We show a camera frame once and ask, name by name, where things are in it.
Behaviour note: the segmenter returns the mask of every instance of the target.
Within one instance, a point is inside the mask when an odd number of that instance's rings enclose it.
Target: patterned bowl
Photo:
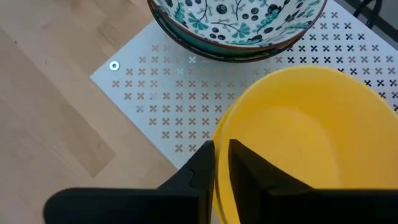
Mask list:
[[[326,4],[326,0],[151,1],[167,22],[196,40],[241,51],[275,48],[304,35]]]
[[[253,52],[251,55],[247,56],[239,56],[239,55],[222,55],[218,52],[218,54],[212,54],[210,52],[207,52],[206,50],[203,50],[201,48],[198,48],[194,45],[191,44],[188,38],[186,40],[185,38],[189,36],[179,36],[176,34],[173,29],[170,27],[170,24],[166,23],[165,19],[160,15],[160,13],[156,10],[156,8],[150,3],[150,0],[147,0],[149,9],[154,16],[156,22],[160,26],[160,28],[163,29],[163,31],[176,43],[178,43],[180,46],[183,48],[197,54],[201,55],[202,57],[206,57],[208,59],[212,60],[217,60],[220,62],[229,62],[229,63],[246,63],[246,62],[256,62],[259,60],[265,60],[267,58],[273,57],[275,55],[278,55],[285,50],[287,50],[289,47],[293,46],[297,41],[301,39],[301,36],[298,37],[296,40],[293,42],[288,43],[287,45],[282,45],[280,47],[274,48],[274,49],[269,49],[269,50],[263,50],[260,52]]]

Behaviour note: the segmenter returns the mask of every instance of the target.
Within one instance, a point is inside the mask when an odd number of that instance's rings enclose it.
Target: metal grommet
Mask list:
[[[112,71],[117,71],[120,68],[120,64],[117,61],[113,61],[111,63],[109,63],[109,69],[111,69]]]

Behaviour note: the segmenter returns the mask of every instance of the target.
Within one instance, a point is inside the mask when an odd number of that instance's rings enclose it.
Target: teal floral pattern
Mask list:
[[[155,0],[172,19],[215,43],[264,47],[308,29],[326,0]]]

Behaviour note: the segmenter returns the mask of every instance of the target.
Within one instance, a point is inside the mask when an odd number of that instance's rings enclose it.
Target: yellow plastic bowl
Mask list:
[[[398,117],[378,94],[336,70],[294,67],[253,84],[223,116],[215,202],[239,223],[228,167],[238,139],[299,180],[322,189],[398,189]]]

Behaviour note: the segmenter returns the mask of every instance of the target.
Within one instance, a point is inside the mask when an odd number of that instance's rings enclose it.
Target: light wood surface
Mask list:
[[[152,20],[145,0],[0,1],[0,223],[67,187],[155,188],[175,167],[89,76]]]

